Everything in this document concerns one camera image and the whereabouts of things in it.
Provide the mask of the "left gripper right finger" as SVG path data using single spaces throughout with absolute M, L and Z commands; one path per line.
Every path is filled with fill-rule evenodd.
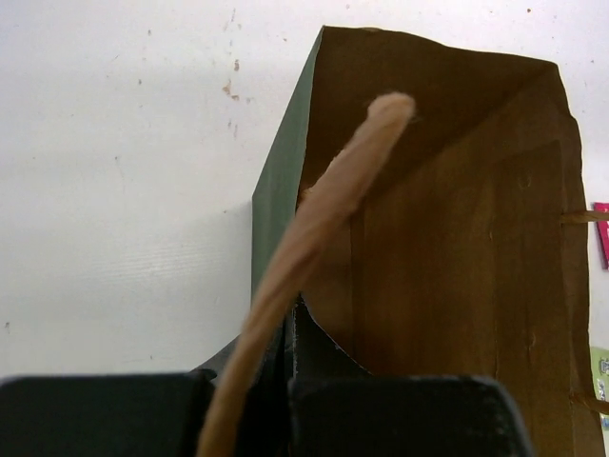
M 532 456 L 518 407 L 480 376 L 374 376 L 298 298 L 289 319 L 294 456 Z

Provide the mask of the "green paper bag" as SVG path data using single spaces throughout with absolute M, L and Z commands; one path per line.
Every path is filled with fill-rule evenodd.
M 252 308 L 200 456 L 291 444 L 298 298 L 374 376 L 480 376 L 532 456 L 601 456 L 590 210 L 558 67 L 323 27 L 252 196 Z

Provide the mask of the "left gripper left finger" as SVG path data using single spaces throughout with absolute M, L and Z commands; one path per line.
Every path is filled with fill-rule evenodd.
M 192 456 L 231 347 L 181 372 L 1 381 L 4 456 Z

